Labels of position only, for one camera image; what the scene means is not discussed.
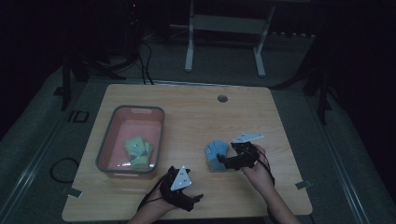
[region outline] dark background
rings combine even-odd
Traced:
[[[188,24],[189,1],[49,1],[0,3],[2,137],[40,89],[76,51],[96,61],[111,53],[136,52],[139,19],[166,39],[169,24]],[[196,1],[196,10],[265,18],[261,1]],[[394,1],[276,3],[271,32],[315,35],[302,68],[331,68],[331,85],[352,119],[393,200],[396,181],[396,6]]]

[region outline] tabletop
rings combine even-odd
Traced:
[[[219,101],[226,96],[227,102]],[[111,178],[99,171],[95,159],[107,125],[119,105],[159,106],[164,110],[163,140],[157,176],[150,180]],[[266,204],[241,171],[210,173],[205,148],[214,140],[231,143],[241,132],[262,133],[252,141],[266,149],[276,189],[295,215],[309,215],[312,205],[271,92],[259,87],[109,85],[82,156],[72,188],[80,198],[68,197],[66,221],[126,220],[170,166],[191,169],[188,196],[204,194],[191,212],[176,209],[163,219],[262,217]],[[229,149],[227,157],[235,152]]]

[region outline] blue object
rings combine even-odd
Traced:
[[[210,172],[226,171],[224,164],[218,161],[217,155],[221,154],[226,156],[227,150],[228,144],[220,140],[215,140],[207,145],[205,149],[205,154],[207,162],[209,164]]]

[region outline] pink container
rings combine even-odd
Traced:
[[[151,179],[156,175],[163,136],[163,109],[157,106],[121,105],[108,124],[96,166],[110,177]],[[125,143],[141,136],[152,146],[147,167],[131,165]]]

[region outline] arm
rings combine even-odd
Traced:
[[[264,148],[257,145],[255,147],[265,154]],[[260,160],[263,164],[268,165],[263,155],[260,155]],[[274,187],[271,176],[260,163],[257,163],[253,168],[243,167],[241,170],[247,176],[254,189],[264,198],[269,211],[279,223],[300,223],[280,197]]]
[[[147,203],[141,207],[127,224],[149,224],[163,217],[176,207],[161,198],[159,188],[156,188],[148,197]]]

